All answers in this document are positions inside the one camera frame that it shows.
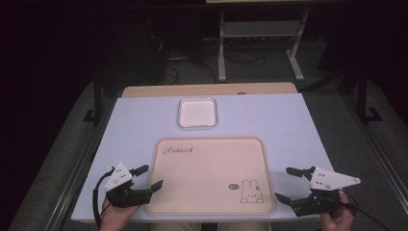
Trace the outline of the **white metal stand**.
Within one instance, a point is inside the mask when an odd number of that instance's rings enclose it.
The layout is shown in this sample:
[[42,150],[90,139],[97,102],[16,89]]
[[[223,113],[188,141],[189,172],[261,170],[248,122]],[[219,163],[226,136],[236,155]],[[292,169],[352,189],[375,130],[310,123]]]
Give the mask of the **white metal stand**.
[[278,21],[225,21],[224,12],[220,13],[217,74],[220,82],[226,81],[226,67],[224,55],[224,40],[236,38],[294,38],[293,46],[286,51],[287,59],[293,71],[296,81],[303,81],[304,76],[296,59],[296,52],[301,41],[309,9],[305,9],[298,20],[278,20]]

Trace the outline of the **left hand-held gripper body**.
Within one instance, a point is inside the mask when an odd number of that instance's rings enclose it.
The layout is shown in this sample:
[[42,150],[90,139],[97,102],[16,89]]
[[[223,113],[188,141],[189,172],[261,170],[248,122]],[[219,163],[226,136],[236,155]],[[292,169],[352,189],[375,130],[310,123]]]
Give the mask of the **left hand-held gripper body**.
[[132,189],[133,178],[137,176],[133,176],[130,170],[123,163],[119,163],[102,188],[102,192],[114,207],[128,208],[150,202],[153,193],[150,189]]

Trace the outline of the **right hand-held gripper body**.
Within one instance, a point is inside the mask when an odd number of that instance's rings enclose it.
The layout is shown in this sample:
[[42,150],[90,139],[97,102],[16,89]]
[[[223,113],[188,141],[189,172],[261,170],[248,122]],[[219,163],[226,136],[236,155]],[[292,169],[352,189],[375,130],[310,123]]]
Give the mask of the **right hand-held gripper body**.
[[339,196],[340,190],[360,183],[358,177],[316,167],[309,180],[311,194],[294,200],[292,209],[298,217],[334,212],[343,204]]

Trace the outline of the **aluminium floor rail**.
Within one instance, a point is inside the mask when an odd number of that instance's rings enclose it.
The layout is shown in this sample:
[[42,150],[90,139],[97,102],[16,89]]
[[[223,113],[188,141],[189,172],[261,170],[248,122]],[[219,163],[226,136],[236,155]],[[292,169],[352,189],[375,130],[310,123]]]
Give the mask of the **aluminium floor rail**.
[[75,103],[44,164],[49,173],[47,185],[55,187],[49,191],[55,201],[43,231],[61,231],[69,219],[115,102],[114,97],[102,98],[98,121],[86,118],[96,111],[93,98],[79,98]]
[[369,124],[358,116],[357,105],[352,102],[352,99],[349,96],[343,96],[342,100],[348,112],[351,114],[359,129],[362,131],[366,140],[368,141],[372,152],[374,153],[377,162],[385,175],[385,178],[395,193],[396,198],[398,199],[402,208],[405,210],[405,213],[408,214],[408,188],[403,184],[401,178],[392,165],[386,150],[380,144],[378,138],[373,134]]

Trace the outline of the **square white dish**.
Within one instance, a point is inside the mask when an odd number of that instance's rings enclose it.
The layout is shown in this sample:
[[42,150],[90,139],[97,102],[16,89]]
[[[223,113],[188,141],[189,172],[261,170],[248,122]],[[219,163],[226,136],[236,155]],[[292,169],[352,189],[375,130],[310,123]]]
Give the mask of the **square white dish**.
[[217,124],[217,103],[212,97],[183,98],[178,107],[178,124],[183,128]]

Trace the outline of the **black metal stand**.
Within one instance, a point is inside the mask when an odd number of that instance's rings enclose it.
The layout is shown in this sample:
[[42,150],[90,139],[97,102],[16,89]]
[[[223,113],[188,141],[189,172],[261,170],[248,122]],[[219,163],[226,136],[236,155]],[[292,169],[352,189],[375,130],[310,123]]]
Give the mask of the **black metal stand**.
[[93,109],[88,110],[83,118],[84,122],[92,122],[97,125],[102,117],[102,88],[100,84],[100,75],[96,71],[93,77]]
[[360,67],[357,81],[357,115],[367,125],[369,122],[382,121],[375,108],[367,107],[368,78],[366,71]]

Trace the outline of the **person's right hand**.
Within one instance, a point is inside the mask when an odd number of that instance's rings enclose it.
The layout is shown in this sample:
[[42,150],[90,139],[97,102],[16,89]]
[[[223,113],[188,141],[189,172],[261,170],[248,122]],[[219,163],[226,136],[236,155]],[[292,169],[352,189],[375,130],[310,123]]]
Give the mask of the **person's right hand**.
[[341,206],[332,214],[320,214],[320,219],[321,231],[351,231],[354,215],[348,208]]

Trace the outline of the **person's left hand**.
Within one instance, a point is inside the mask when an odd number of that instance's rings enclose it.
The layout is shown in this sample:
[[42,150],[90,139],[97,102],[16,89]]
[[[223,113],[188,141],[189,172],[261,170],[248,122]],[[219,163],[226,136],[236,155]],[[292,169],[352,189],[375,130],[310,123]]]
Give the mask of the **person's left hand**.
[[128,208],[113,207],[108,199],[105,199],[102,205],[100,231],[121,231],[139,209],[139,206]]

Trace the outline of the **pink tray with rabbit print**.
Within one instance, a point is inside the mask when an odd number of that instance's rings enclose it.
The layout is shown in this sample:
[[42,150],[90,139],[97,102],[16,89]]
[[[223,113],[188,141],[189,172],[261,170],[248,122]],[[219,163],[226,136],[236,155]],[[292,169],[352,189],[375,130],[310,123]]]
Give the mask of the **pink tray with rabbit print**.
[[150,181],[163,182],[153,215],[267,215],[275,208],[264,144],[252,137],[159,141]]

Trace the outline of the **wooden desk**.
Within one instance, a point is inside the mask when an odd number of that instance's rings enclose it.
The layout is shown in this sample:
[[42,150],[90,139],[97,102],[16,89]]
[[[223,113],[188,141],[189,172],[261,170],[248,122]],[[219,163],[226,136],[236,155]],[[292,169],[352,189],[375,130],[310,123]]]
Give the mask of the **wooden desk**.
[[122,97],[297,93],[293,83],[238,83],[127,87]]

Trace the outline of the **white table board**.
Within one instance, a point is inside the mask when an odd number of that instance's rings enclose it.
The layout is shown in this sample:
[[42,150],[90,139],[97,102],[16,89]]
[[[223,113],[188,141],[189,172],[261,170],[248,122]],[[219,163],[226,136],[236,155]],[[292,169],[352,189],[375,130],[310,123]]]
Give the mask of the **white table board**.
[[[320,140],[303,96],[299,93],[213,95],[217,103],[217,124],[212,127],[183,128],[178,124],[178,107],[183,98],[194,96],[120,98],[110,117],[80,193],[73,219],[93,220],[92,191],[101,176],[119,163],[128,168],[149,165],[135,180],[138,189],[150,181],[156,147],[164,139],[252,137],[264,144],[274,192],[292,199],[309,195],[309,182],[290,176],[287,167],[329,169],[330,161]],[[141,207],[135,221],[278,221],[294,219],[292,209],[275,199],[267,215],[153,215]]]

